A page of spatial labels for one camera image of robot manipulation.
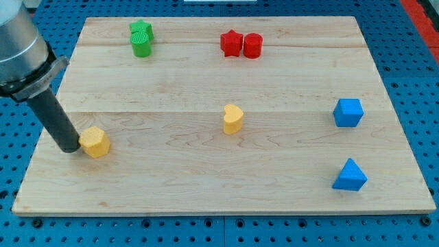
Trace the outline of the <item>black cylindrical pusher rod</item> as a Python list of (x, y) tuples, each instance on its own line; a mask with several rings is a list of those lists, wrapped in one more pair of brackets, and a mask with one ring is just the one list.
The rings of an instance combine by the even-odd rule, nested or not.
[(28, 98), (27, 105), (63, 152), (79, 149), (80, 136), (51, 89)]

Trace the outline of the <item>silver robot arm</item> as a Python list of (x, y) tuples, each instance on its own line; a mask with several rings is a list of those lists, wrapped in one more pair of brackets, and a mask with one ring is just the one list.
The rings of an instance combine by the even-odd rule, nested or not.
[(58, 147), (75, 152), (79, 134), (49, 88), (69, 64), (42, 37), (25, 4), (1, 0), (1, 96), (26, 102)]

